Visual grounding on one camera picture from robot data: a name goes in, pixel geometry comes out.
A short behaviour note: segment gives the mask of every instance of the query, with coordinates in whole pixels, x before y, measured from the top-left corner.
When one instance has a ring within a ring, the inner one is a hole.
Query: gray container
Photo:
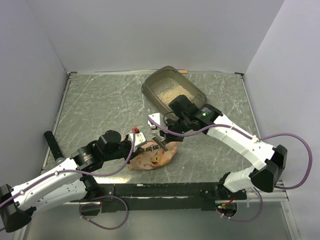
[[[151,74],[144,81],[141,91],[162,114],[172,111],[168,104],[179,95],[186,95],[198,108],[207,103],[205,93],[172,66],[165,66]],[[167,116],[173,120],[178,119],[172,113]]]

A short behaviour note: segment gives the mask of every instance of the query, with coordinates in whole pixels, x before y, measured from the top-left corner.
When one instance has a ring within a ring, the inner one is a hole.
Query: black handle
[[[60,150],[60,147],[56,141],[56,138],[54,136],[54,134],[52,133],[52,131],[46,131],[44,133],[44,137],[46,142],[49,145],[49,148],[51,150],[51,153],[54,157],[54,160],[57,160],[59,158],[63,158],[64,156],[62,155],[62,152]]]

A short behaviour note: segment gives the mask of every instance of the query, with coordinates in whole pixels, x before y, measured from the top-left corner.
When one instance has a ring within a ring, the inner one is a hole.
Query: orange bag
[[[177,153],[178,144],[172,141],[165,145],[168,151],[164,151],[155,141],[148,141],[142,146],[144,152],[131,159],[127,166],[132,170],[152,170],[167,165]]]

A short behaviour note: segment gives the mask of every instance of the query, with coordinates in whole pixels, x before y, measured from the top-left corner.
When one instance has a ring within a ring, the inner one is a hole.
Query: marble surface
[[[151,138],[147,116],[159,112],[141,92],[148,74],[74,74],[55,133],[65,157],[98,139],[107,130],[122,136],[138,127]],[[251,134],[257,129],[240,75],[187,74],[201,89],[208,103],[221,109],[233,122]],[[105,162],[97,173],[117,170],[124,159]],[[46,169],[55,166],[49,155]],[[172,161],[158,169],[130,170],[125,167],[110,177],[96,177],[98,183],[197,183],[217,182],[226,172],[249,167],[249,162],[224,143],[198,134],[179,145]]]

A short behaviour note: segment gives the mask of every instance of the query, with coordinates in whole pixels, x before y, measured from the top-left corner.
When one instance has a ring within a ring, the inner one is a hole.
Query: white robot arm
[[[134,132],[122,140],[118,132],[109,130],[98,140],[79,148],[71,157],[62,159],[50,171],[14,187],[0,186],[0,215],[5,231],[14,232],[27,225],[32,216],[63,203],[96,196],[98,184],[93,176],[83,173],[100,169],[106,161],[130,160],[140,154],[140,147],[147,140],[137,128]],[[57,146],[50,146],[51,151],[59,148]],[[60,150],[52,153],[57,154],[56,160],[62,158]]]
[[[186,96],[180,95],[169,106],[179,118],[177,121],[167,119],[165,124],[160,113],[148,116],[149,127],[160,130],[161,137],[154,134],[154,140],[164,150],[169,142],[182,142],[184,137],[193,136],[193,133],[186,133],[189,130],[202,129],[204,134],[227,144],[252,164],[244,170],[226,173],[220,180],[225,188],[232,193],[251,187],[268,193],[273,191],[286,165],[287,149],[284,146],[274,147],[260,141],[210,104],[199,109]]]

